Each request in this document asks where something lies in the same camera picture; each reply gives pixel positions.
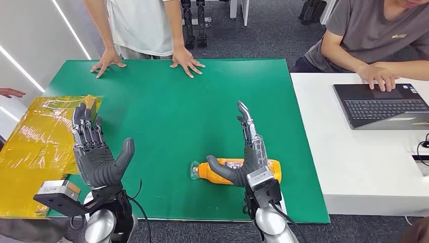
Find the standing person's right hand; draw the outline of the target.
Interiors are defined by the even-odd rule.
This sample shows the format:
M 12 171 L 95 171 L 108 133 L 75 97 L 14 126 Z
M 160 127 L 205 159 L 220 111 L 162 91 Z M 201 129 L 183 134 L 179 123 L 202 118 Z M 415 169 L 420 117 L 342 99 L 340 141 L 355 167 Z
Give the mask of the standing person's right hand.
M 126 67 L 126 64 L 121 62 L 115 48 L 106 48 L 101 59 L 90 69 L 90 72 L 96 72 L 96 78 L 100 78 L 111 65 L 116 65 L 121 68 Z

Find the person's hand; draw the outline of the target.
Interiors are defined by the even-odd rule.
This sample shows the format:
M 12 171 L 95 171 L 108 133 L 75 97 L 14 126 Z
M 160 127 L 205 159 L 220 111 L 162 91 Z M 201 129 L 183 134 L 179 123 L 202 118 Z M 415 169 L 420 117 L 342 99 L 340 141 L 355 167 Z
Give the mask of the person's hand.
M 0 88 L 0 95 L 6 98 L 12 98 L 13 96 L 22 98 L 26 93 L 11 88 Z

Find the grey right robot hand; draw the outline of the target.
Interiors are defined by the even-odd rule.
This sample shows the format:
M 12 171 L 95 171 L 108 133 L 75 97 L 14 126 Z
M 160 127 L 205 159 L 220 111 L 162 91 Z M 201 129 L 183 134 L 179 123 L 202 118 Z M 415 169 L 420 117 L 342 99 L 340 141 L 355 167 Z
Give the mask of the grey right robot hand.
M 246 176 L 268 164 L 265 144 L 261 135 L 256 131 L 254 121 L 247 106 L 237 102 L 241 116 L 237 119 L 241 122 L 244 137 L 244 162 L 241 167 L 233 169 L 218 162 L 213 155 L 206 157 L 210 169 L 219 176 L 239 187 L 248 186 Z

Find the standing person's left hand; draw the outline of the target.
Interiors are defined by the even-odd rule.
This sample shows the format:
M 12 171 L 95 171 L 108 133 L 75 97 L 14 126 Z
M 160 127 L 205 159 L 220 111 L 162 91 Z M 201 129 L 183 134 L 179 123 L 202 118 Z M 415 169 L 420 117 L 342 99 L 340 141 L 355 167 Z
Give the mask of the standing person's left hand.
M 177 68 L 179 66 L 182 67 L 185 74 L 190 78 L 194 78 L 193 73 L 202 75 L 202 72 L 197 69 L 198 67 L 205 68 L 205 65 L 195 60 L 185 47 L 174 47 L 170 68 Z

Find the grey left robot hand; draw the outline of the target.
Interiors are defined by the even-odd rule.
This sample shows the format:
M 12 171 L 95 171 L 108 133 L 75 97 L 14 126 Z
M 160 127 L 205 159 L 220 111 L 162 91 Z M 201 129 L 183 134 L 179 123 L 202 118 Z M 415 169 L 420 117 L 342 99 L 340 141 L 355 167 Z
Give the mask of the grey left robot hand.
M 133 138 L 124 140 L 121 153 L 114 158 L 101 127 L 101 117 L 91 120 L 92 111 L 82 102 L 72 114 L 72 147 L 81 177 L 88 187 L 120 186 L 134 153 Z

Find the seated person's right hand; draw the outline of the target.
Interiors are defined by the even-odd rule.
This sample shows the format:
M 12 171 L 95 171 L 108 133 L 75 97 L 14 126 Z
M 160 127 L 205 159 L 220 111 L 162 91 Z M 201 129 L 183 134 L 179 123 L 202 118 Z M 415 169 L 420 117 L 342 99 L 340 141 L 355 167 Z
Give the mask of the seated person's right hand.
M 382 92 L 390 92 L 396 87 L 396 80 L 400 76 L 392 73 L 390 70 L 384 67 L 379 67 L 374 64 L 366 64 L 358 67 L 356 73 L 369 84 L 371 90 L 375 89 L 375 85 Z

